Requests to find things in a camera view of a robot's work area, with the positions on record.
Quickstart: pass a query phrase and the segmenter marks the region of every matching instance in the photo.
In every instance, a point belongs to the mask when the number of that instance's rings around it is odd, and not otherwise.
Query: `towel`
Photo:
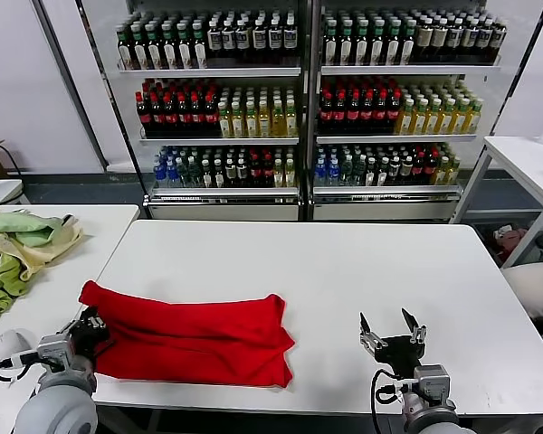
[[[281,326],[276,295],[230,303],[168,304],[118,294],[93,281],[80,301],[96,306],[114,345],[97,372],[119,379],[286,387],[284,353],[294,342]]]

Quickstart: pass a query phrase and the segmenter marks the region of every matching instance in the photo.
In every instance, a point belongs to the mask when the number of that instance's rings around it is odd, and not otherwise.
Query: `table leg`
[[[482,178],[485,175],[485,172],[487,172],[487,168],[489,167],[489,164],[491,163],[492,157],[489,155],[489,151],[487,150],[487,147],[484,146],[482,148],[481,156],[479,157],[479,161],[477,161],[477,165],[474,167],[474,170],[472,171],[471,179],[469,180],[469,183],[467,183],[466,188],[464,189],[464,192],[462,193],[461,200],[456,205],[456,208],[454,210],[454,214],[452,215],[452,218],[449,220],[449,224],[456,224],[460,223],[462,220],[462,217],[467,212],[467,209],[469,208],[469,205],[471,205],[471,200],[474,194],[477,191],[477,188],[481,184]]]
[[[515,263],[522,259],[530,248],[532,248],[534,244],[535,237],[543,231],[543,211],[539,215],[539,217],[533,222],[531,227],[529,228],[529,231],[525,234],[525,236],[521,239],[517,247],[514,251],[511,252],[505,263],[503,264],[503,268],[507,269],[509,267],[512,267],[515,265]]]

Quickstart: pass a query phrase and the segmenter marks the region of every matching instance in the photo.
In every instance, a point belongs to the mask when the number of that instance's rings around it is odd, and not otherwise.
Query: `metal frame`
[[[467,184],[464,193],[462,194],[462,198],[459,201],[456,209],[454,210],[452,218],[449,220],[450,224],[458,224],[461,222],[464,214],[467,212],[469,206],[471,205],[472,198],[479,189],[483,176],[487,172],[487,169],[489,168],[489,165],[491,164],[491,161],[493,159],[496,160],[499,165],[515,179],[515,181],[517,181],[529,194],[531,194],[531,196],[533,196],[543,206],[543,195],[531,185],[527,184],[521,176],[518,176],[516,167],[510,165],[503,158],[499,158],[498,155],[492,153],[491,150],[485,145],[482,149],[481,156],[479,157],[479,160],[477,161],[477,164],[472,171],[471,179]],[[523,259],[525,255],[527,255],[529,250],[533,247],[537,235],[542,231],[543,210],[540,212],[538,218],[533,222],[533,224],[529,228],[529,231],[521,239],[519,245],[503,263],[502,268],[507,269],[509,267],[512,267],[516,263],[518,263],[520,259]]]

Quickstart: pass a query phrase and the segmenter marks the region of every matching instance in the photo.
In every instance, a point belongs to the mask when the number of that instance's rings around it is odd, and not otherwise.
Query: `white side table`
[[[531,137],[485,137],[479,161],[449,223],[461,222],[493,159],[543,206],[543,143]],[[512,267],[523,258],[542,231],[543,211],[502,267]]]

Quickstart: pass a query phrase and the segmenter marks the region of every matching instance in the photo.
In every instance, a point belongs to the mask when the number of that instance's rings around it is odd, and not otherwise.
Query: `white pillow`
[[[543,262],[503,269],[502,273],[529,317],[543,318]]]

